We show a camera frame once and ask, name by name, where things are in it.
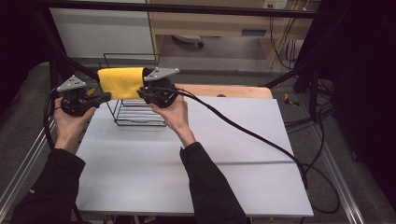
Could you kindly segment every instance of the black cable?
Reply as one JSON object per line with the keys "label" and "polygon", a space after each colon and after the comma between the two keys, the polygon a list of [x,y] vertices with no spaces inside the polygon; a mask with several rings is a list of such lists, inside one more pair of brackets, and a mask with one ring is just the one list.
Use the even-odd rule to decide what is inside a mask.
{"label": "black cable", "polygon": [[[53,143],[52,140],[52,135],[50,133],[50,124],[49,124],[49,119],[50,116],[53,115],[53,110],[51,109],[50,112],[48,112],[48,108],[50,105],[50,99],[52,97],[52,94],[58,89],[58,87],[53,88],[46,100],[46,103],[44,104],[44,118],[43,118],[43,125],[44,125],[44,133],[46,135],[46,139],[47,139],[47,143],[49,144],[49,150],[52,152],[55,149],[55,144]],[[81,213],[78,211],[78,207],[76,204],[73,205],[73,211],[76,215],[76,218],[78,219],[78,221],[83,221]]]}
{"label": "black cable", "polygon": [[49,119],[50,116],[53,114],[53,111],[51,110],[50,112],[48,112],[48,108],[52,94],[56,91],[56,89],[57,87],[53,88],[47,97],[46,103],[44,104],[44,116],[43,116],[44,132],[46,134],[47,143],[49,144],[49,149],[51,151],[55,149],[55,144],[53,143],[52,136],[50,134],[50,124],[49,124]]}
{"label": "black cable", "polygon": [[203,102],[201,99],[199,99],[198,97],[196,97],[194,94],[192,94],[189,91],[185,91],[183,89],[171,90],[171,89],[161,88],[161,87],[147,87],[147,90],[151,90],[151,91],[170,91],[170,92],[174,92],[174,93],[177,93],[177,94],[180,94],[180,95],[183,95],[183,96],[187,96],[187,97],[195,100],[196,102],[200,103],[201,105],[206,106],[206,108],[208,108],[210,111],[212,111],[214,114],[216,114],[219,118],[221,118],[222,120],[224,120],[225,122],[227,122],[231,126],[235,127],[239,131],[242,131],[243,133],[247,133],[248,135],[253,136],[253,137],[263,141],[264,143],[268,144],[269,146],[278,149],[282,153],[286,154],[289,158],[291,158],[297,164],[297,167],[298,167],[298,169],[300,171],[300,174],[302,176],[304,187],[305,187],[305,189],[307,189],[306,173],[304,171],[304,167],[301,165],[301,163],[293,155],[291,155],[284,148],[282,148],[282,147],[276,145],[275,143],[273,143],[273,142],[271,142],[271,141],[259,136],[258,134],[254,133],[252,131],[249,131],[249,130],[243,128],[239,124],[233,122],[232,120],[230,120],[227,117],[225,117],[224,115],[222,115],[216,108],[214,108],[213,106],[208,105],[207,103]]}
{"label": "black cable", "polygon": [[[324,107],[325,105],[326,105],[326,104],[324,104],[323,106],[320,107],[319,114],[321,113],[321,111],[322,111],[322,109],[323,109],[323,107]],[[317,159],[319,158],[321,152],[323,151],[323,145],[324,145],[324,128],[323,128],[323,123],[322,123],[321,116],[318,116],[318,123],[319,123],[319,128],[320,128],[320,131],[321,131],[321,139],[320,139],[319,151],[318,151],[317,155],[315,156],[315,158],[314,158],[314,159],[311,161],[311,163],[309,164],[308,168],[305,170],[305,173],[308,173],[308,171],[311,169],[311,167],[314,165],[314,163],[315,163],[315,162],[317,161]]]}
{"label": "black cable", "polygon": [[[299,1],[300,1],[300,0],[297,0],[297,1],[296,1],[296,3],[294,4],[293,9],[295,9],[295,8],[297,7]],[[291,29],[291,27],[292,27],[292,25],[294,24],[295,21],[296,21],[296,18],[293,18],[291,22],[290,22],[290,20],[288,21],[288,24],[286,25],[286,30],[285,30],[284,34],[282,35],[282,38],[281,38],[281,40],[280,40],[280,43],[282,43],[282,40],[288,36],[288,34],[289,34],[289,32],[290,32],[290,29]],[[282,61],[282,52],[281,52],[281,51],[279,52],[279,51],[277,50],[277,48],[276,48],[276,43],[275,43],[274,36],[273,36],[273,30],[274,30],[274,17],[270,17],[270,36],[271,36],[270,41],[271,41],[271,45],[272,45],[272,47],[273,47],[273,50],[274,50],[274,52],[276,53],[277,60],[279,61],[279,63],[280,63],[283,67],[288,68],[289,70],[292,70],[293,68],[291,68],[291,65],[286,66],[286,65],[283,63],[283,61]]]}
{"label": "black cable", "polygon": [[329,185],[332,187],[332,190],[334,191],[335,196],[336,196],[336,199],[337,199],[337,205],[335,206],[334,209],[332,209],[332,210],[330,210],[330,211],[320,209],[320,208],[314,206],[313,204],[311,204],[311,206],[312,206],[315,210],[317,210],[317,211],[319,211],[319,212],[321,212],[321,213],[324,213],[324,214],[334,214],[334,213],[336,213],[336,212],[340,209],[341,200],[340,200],[340,195],[338,194],[338,191],[337,191],[337,189],[335,188],[335,185],[334,185],[334,184],[332,183],[332,181],[331,181],[325,174],[323,174],[316,166],[311,165],[311,164],[306,164],[306,163],[302,163],[302,165],[303,165],[303,166],[308,166],[308,167],[310,166],[310,168],[312,168],[313,170],[315,170],[316,172],[318,172],[318,174],[320,174],[320,175],[326,180],[326,182],[329,183]]}
{"label": "black cable", "polygon": [[78,221],[83,221],[84,220],[82,218],[81,213],[79,212],[76,204],[73,205],[73,211],[75,212],[75,215],[76,215],[76,218],[77,218]]}
{"label": "black cable", "polygon": [[[331,104],[323,105],[322,109],[323,109],[323,111],[321,113],[317,113],[317,117],[322,117],[322,120],[325,120],[327,117],[330,116],[330,114],[333,113],[333,108],[332,108]],[[293,128],[296,128],[296,127],[299,127],[301,125],[304,125],[306,123],[311,123],[311,122],[312,122],[312,117],[309,117],[306,119],[299,119],[299,120],[295,120],[295,121],[286,121],[285,128],[287,131],[289,131]],[[312,125],[316,125],[316,123],[314,123],[314,124],[311,123],[310,125],[308,125],[306,127],[309,127]]]}
{"label": "black cable", "polygon": [[309,127],[314,126],[314,125],[316,125],[316,124],[309,124],[309,125],[306,125],[306,126],[304,126],[303,128],[294,130],[294,131],[292,131],[292,132],[289,132],[288,134],[297,133],[297,132],[299,132],[299,131],[301,131],[301,130],[304,130],[304,129],[309,128]]}
{"label": "black cable", "polygon": [[[335,206],[335,208],[334,208],[333,210],[330,210],[330,211],[317,208],[317,207],[315,207],[314,205],[311,204],[312,207],[313,207],[314,209],[316,209],[317,211],[319,211],[319,212],[321,212],[321,213],[324,213],[324,214],[333,214],[333,213],[335,213],[336,211],[338,211],[338,209],[340,208],[341,201],[340,201],[339,194],[338,194],[338,192],[337,192],[337,190],[336,190],[334,184],[332,183],[332,181],[331,181],[325,174],[323,174],[317,167],[315,167],[315,166],[313,165],[313,164],[316,162],[316,160],[318,159],[318,156],[320,155],[320,152],[322,151],[322,146],[323,146],[323,142],[324,142],[324,133],[323,133],[323,135],[322,135],[321,147],[320,147],[319,152],[317,153],[317,156],[313,159],[313,161],[311,161],[310,164],[300,163],[294,156],[292,156],[288,151],[286,151],[286,150],[283,149],[282,147],[279,147],[279,146],[277,146],[276,144],[274,144],[274,143],[272,143],[272,142],[266,140],[265,138],[263,138],[263,137],[261,137],[261,136],[255,134],[255,133],[253,133],[253,132],[251,132],[251,131],[249,131],[249,130],[243,128],[243,127],[241,127],[240,125],[238,125],[238,124],[236,124],[236,123],[234,123],[233,121],[231,121],[230,119],[228,119],[228,118],[226,118],[224,115],[222,115],[216,108],[212,107],[211,105],[206,104],[205,102],[203,102],[201,99],[199,99],[198,97],[196,97],[194,94],[192,94],[192,93],[189,92],[189,91],[185,91],[185,90],[182,90],[182,89],[178,89],[178,91],[175,91],[175,90],[170,90],[170,89],[166,89],[166,88],[149,88],[149,89],[150,89],[150,90],[154,90],[154,91],[156,91],[156,90],[157,90],[157,91],[171,91],[171,92],[175,92],[175,93],[178,93],[178,94],[180,94],[180,95],[183,95],[183,96],[187,96],[187,97],[189,97],[189,98],[191,98],[191,99],[197,101],[198,103],[200,103],[200,104],[206,106],[209,110],[211,110],[213,113],[215,113],[217,116],[219,116],[221,119],[223,119],[223,120],[226,121],[228,124],[230,124],[230,125],[232,125],[233,127],[235,127],[236,129],[238,129],[238,130],[240,130],[240,131],[242,131],[242,132],[244,132],[244,133],[247,133],[247,134],[249,134],[249,135],[251,135],[251,136],[253,136],[253,137],[256,137],[257,139],[262,140],[264,143],[266,143],[266,144],[268,144],[268,145],[270,145],[270,146],[272,146],[272,147],[274,147],[274,148],[280,150],[281,152],[285,153],[287,156],[289,156],[289,157],[297,164],[297,166],[298,166],[298,168],[299,168],[299,170],[300,170],[300,173],[301,173],[301,175],[302,175],[302,180],[303,180],[305,189],[307,189],[307,187],[308,187],[308,186],[307,186],[307,179],[306,179],[306,174],[307,174],[307,172],[308,172],[310,169],[315,170],[316,172],[318,172],[320,175],[323,176],[323,178],[329,183],[329,185],[330,185],[330,186],[332,187],[332,189],[334,190],[335,195],[336,195],[336,199],[337,199],[337,205]],[[319,114],[321,113],[321,110],[322,110],[323,108],[325,108],[329,103],[330,103],[330,102],[324,104],[324,105],[320,108]],[[323,126],[322,126],[322,123],[321,123],[321,119],[319,119],[319,124],[321,125],[321,129],[323,129]]]}
{"label": "black cable", "polygon": [[296,42],[297,42],[297,40],[291,40],[291,43],[292,43],[292,46],[291,46],[291,49],[292,49],[292,51],[293,51],[293,53],[291,54],[291,57],[292,57],[292,61],[293,61],[293,67],[294,67],[294,65],[295,65],[295,63],[296,63]]}

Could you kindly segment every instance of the white tabletop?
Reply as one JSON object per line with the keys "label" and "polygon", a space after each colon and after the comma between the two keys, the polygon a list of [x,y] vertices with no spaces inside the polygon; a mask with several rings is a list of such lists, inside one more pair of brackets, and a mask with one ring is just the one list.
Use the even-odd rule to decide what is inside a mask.
{"label": "white tabletop", "polygon": [[[276,100],[200,98],[292,153]],[[196,139],[227,177],[248,216],[313,216],[290,158],[236,130],[204,106],[186,101]],[[106,214],[192,215],[180,146],[167,127],[117,126],[102,105],[78,150],[87,162],[80,178],[78,208]]]}

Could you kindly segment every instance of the white cabinet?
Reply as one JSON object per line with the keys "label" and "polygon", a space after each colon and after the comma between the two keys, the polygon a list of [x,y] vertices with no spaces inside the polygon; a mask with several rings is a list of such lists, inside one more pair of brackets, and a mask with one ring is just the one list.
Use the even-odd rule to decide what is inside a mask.
{"label": "white cabinet", "polygon": [[[145,0],[100,1],[146,3]],[[147,12],[52,8],[51,13],[69,57],[103,59],[104,53],[154,53]],[[135,57],[153,59],[153,56]]]}

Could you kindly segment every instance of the gray floor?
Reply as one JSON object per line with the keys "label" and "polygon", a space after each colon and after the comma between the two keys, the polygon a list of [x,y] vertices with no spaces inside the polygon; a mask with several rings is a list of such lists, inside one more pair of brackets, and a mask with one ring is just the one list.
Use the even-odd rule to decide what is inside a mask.
{"label": "gray floor", "polygon": [[[159,66],[177,67],[182,71],[172,77],[178,83],[224,84],[257,86],[266,83],[286,72],[277,66],[269,69],[262,56],[259,43],[251,38],[204,37],[202,49],[180,42],[168,36],[165,38],[163,55]],[[285,104],[284,94],[288,93],[292,101],[299,101],[305,94],[296,95],[291,86],[294,79],[273,88],[274,98],[278,100],[282,117],[285,121],[306,118],[300,106]],[[42,108],[49,92],[48,67],[38,66],[21,88],[21,99],[0,118],[0,192],[6,190],[7,184],[14,176],[27,151],[35,141],[42,126]],[[360,162],[353,161],[347,140],[338,124],[337,118],[328,117],[324,121],[326,144],[334,155],[350,191],[366,223],[396,223],[396,214],[382,194],[367,170]],[[290,142],[296,157],[303,162],[310,162],[318,150],[318,143],[311,129],[304,129],[290,134]],[[43,153],[30,173],[16,202],[35,181],[46,159],[48,149]],[[322,159],[316,166],[327,173]],[[335,204],[334,194],[328,184],[317,174],[309,173],[310,201],[322,209],[332,209]],[[87,219],[100,218],[84,214]],[[299,220],[255,218],[255,223],[298,223]],[[343,207],[331,215],[315,211],[305,223],[349,223]]]}

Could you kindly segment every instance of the black sleeve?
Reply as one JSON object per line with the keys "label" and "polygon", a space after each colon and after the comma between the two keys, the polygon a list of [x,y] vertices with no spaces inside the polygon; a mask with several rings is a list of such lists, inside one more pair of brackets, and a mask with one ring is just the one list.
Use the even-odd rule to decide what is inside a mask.
{"label": "black sleeve", "polygon": [[40,177],[15,207],[11,224],[70,224],[84,166],[82,159],[67,151],[51,152]]}
{"label": "black sleeve", "polygon": [[181,149],[180,158],[190,179],[192,204],[198,224],[247,223],[246,214],[227,179],[200,143]]}

